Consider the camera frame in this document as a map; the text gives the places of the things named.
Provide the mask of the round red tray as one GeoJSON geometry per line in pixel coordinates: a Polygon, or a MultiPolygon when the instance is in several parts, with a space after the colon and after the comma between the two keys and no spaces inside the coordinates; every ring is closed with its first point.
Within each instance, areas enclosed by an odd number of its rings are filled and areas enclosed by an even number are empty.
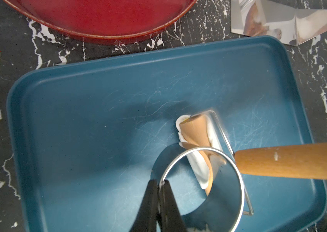
{"type": "Polygon", "coordinates": [[[154,37],[195,1],[6,1],[26,17],[89,43],[133,44],[154,37]]]}

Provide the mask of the blue rectangular tray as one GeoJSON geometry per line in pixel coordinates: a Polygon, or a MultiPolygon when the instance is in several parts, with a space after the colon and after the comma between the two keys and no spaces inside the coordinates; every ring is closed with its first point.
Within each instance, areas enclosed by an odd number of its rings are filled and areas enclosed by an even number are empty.
{"type": "Polygon", "coordinates": [[[29,72],[7,112],[28,232],[127,232],[182,115],[214,109],[233,150],[312,143],[285,47],[197,44],[29,72]]]}

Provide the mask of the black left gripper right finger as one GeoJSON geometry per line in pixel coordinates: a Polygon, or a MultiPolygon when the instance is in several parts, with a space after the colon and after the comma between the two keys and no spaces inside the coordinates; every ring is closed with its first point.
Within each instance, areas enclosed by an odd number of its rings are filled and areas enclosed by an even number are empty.
{"type": "Polygon", "coordinates": [[[172,188],[168,180],[159,188],[158,222],[161,232],[186,232],[172,188]]]}

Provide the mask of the wooden dough roller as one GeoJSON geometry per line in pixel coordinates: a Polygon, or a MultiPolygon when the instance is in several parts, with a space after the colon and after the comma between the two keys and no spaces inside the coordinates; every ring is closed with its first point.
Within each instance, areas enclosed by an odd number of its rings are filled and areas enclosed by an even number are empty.
{"type": "MultiPolygon", "coordinates": [[[[219,141],[221,136],[241,173],[264,177],[327,180],[327,143],[253,148],[234,152],[215,112],[209,110],[197,115],[201,114],[211,118],[219,141]]],[[[183,143],[183,147],[196,146],[183,143]]]]}

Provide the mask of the white dough piece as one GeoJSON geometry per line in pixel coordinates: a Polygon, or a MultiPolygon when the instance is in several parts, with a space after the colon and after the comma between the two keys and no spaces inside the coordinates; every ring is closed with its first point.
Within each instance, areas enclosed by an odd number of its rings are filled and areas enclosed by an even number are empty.
{"type": "MultiPolygon", "coordinates": [[[[176,120],[176,128],[182,143],[196,147],[213,147],[223,151],[212,120],[205,114],[192,117],[180,116],[176,120]]],[[[207,195],[211,191],[213,179],[219,169],[211,164],[211,156],[212,153],[209,151],[195,151],[187,155],[195,177],[207,195]]]]}

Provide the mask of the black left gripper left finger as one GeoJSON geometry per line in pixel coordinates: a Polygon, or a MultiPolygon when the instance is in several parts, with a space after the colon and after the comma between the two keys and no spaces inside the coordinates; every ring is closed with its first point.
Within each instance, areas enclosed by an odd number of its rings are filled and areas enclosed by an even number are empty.
{"type": "Polygon", "coordinates": [[[150,180],[147,184],[140,209],[133,223],[131,232],[155,232],[157,231],[158,212],[158,184],[156,180],[150,180]]]}

